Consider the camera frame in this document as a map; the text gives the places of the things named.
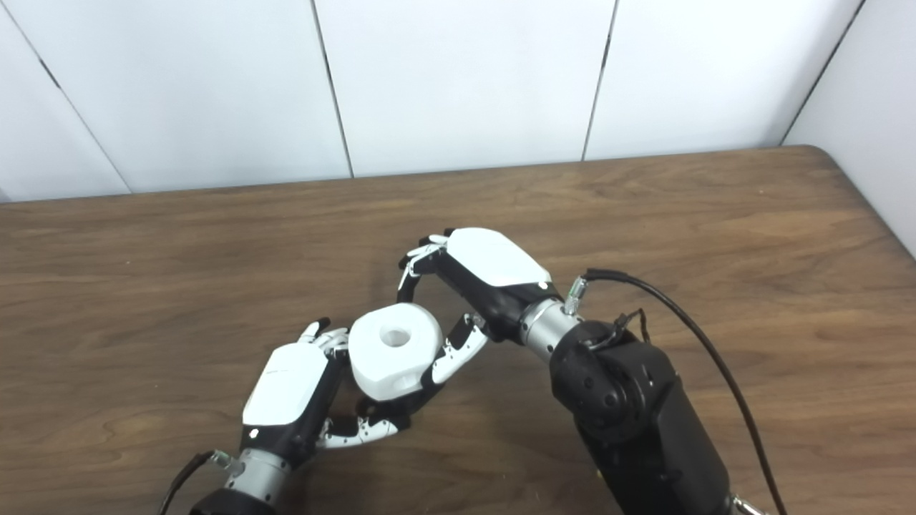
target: robotic hand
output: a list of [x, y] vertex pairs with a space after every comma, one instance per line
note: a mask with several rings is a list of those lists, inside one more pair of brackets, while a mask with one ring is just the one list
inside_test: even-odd
[[331, 321], [311, 323], [295, 343], [273, 351], [242, 413], [238, 458], [222, 451], [196, 455], [179, 473], [159, 514], [199, 466], [211, 461], [229, 477], [197, 502], [191, 515], [274, 515], [289, 475], [321, 449], [366, 444], [407, 427], [402, 418], [328, 417], [349, 366], [346, 328], [323, 333]]
[[[410, 309], [426, 313], [419, 306]], [[352, 365], [351, 352], [357, 348], [351, 345], [365, 348], [366, 340], [354, 341], [346, 328], [323, 333], [331, 323], [323, 318], [311, 323], [297, 342], [275, 349], [245, 404], [239, 457], [223, 451], [195, 455], [172, 483], [159, 515], [167, 512], [175, 492], [207, 461], [229, 477], [222, 488], [197, 502], [191, 515], [274, 515], [289, 475], [319, 450], [367, 444], [409, 428], [409, 416], [486, 343], [479, 317], [463, 316], [443, 342], [438, 324], [429, 316], [435, 330], [425, 345], [438, 350], [418, 384], [410, 386], [408, 394], [386, 400], [366, 395], [356, 407], [357, 416], [329, 417], [328, 411], [343, 372]], [[398, 368], [390, 362], [381, 365], [389, 372]], [[389, 379], [404, 384], [409, 377], [395, 372]]]
[[[398, 301], [412, 301], [420, 277], [434, 273], [476, 310], [484, 334], [523, 345], [549, 366], [553, 396], [572, 413], [625, 515], [763, 515], [730, 492], [725, 465], [681, 379], [649, 340], [645, 314], [621, 315], [613, 323], [586, 321], [577, 314], [590, 280], [629, 282], [669, 305], [706, 345], [708, 338], [686, 313], [647, 283], [621, 272], [590, 269], [564, 300], [550, 273], [531, 256], [502, 234], [480, 228], [424, 238], [399, 265], [404, 275]], [[627, 329], [637, 314], [642, 341]], [[711, 343], [707, 349], [736, 389]], [[747, 405], [734, 391], [758, 445]], [[784, 512], [762, 444], [758, 453]]]

